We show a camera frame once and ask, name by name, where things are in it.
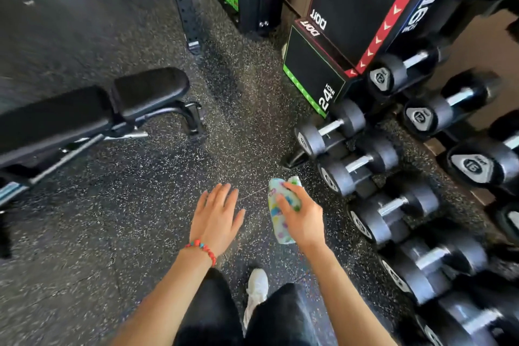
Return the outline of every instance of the forearm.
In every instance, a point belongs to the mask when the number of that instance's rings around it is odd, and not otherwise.
[[[340,346],[396,345],[326,245],[305,251]]]
[[[181,250],[171,269],[140,303],[112,346],[171,346],[210,267],[211,259],[204,251]]]

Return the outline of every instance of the left hand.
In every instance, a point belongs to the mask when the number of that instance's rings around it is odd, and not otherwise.
[[[238,190],[233,190],[227,197],[229,191],[230,184],[218,184],[211,193],[202,193],[189,233],[189,241],[199,239],[216,257],[227,250],[245,216],[245,210],[241,209],[234,218]]]

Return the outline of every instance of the hand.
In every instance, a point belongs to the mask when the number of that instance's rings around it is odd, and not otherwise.
[[[308,251],[315,247],[326,246],[323,208],[308,196],[302,186],[287,182],[283,183],[283,186],[294,192],[301,200],[301,209],[299,212],[295,212],[282,194],[276,196],[276,202],[285,216],[290,236],[305,255],[308,255]]]
[[[211,193],[203,192],[191,222],[189,241],[199,239],[216,257],[224,253],[236,237],[245,215],[241,209],[233,220],[238,190],[227,197],[229,191],[230,184],[218,184]]]

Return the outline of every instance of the weight bench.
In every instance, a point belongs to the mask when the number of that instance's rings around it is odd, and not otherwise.
[[[176,113],[189,136],[204,134],[200,104],[181,101],[188,90],[187,75],[166,67],[1,114],[0,207],[103,140],[147,137],[139,127],[152,117]]]

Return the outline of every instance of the finger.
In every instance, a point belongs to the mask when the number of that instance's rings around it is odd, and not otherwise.
[[[205,203],[205,206],[212,206],[214,203],[214,200],[217,198],[217,194],[222,187],[222,184],[218,184],[214,187],[213,190],[211,190],[211,193],[209,193],[209,196],[207,197],[207,202]]]
[[[276,203],[278,204],[279,209],[281,210],[285,218],[291,218],[295,215],[295,211],[292,209],[289,202],[282,194],[278,194],[276,196]]]
[[[198,199],[198,204],[196,205],[196,209],[195,209],[195,215],[200,213],[202,211],[202,209],[204,209],[205,200],[207,199],[208,195],[209,195],[209,193],[206,190],[205,192],[202,193],[202,195]]]
[[[232,222],[232,226],[230,228],[231,241],[234,238],[236,238],[236,235],[238,234],[238,231],[240,230],[241,225],[243,225],[244,218],[245,218],[245,210],[241,209],[240,212],[238,212],[238,214],[234,218],[234,221]]]
[[[301,201],[303,201],[307,198],[310,198],[310,196],[308,196],[308,193],[306,192],[305,188],[302,186],[293,185],[288,182],[283,182],[283,186],[286,187],[288,190],[294,192]]]
[[[225,204],[225,199],[227,198],[229,191],[230,191],[230,184],[225,184],[224,186],[222,186],[220,188],[220,190],[218,191],[217,198],[214,200],[214,205],[217,206],[218,208],[220,208],[220,207],[223,208],[223,206]]]
[[[236,208],[236,202],[238,201],[238,194],[239,194],[239,190],[238,189],[234,189],[230,193],[230,195],[227,198],[227,200],[225,200],[225,207],[224,207],[225,212],[229,212],[231,214],[234,214],[234,209]]]

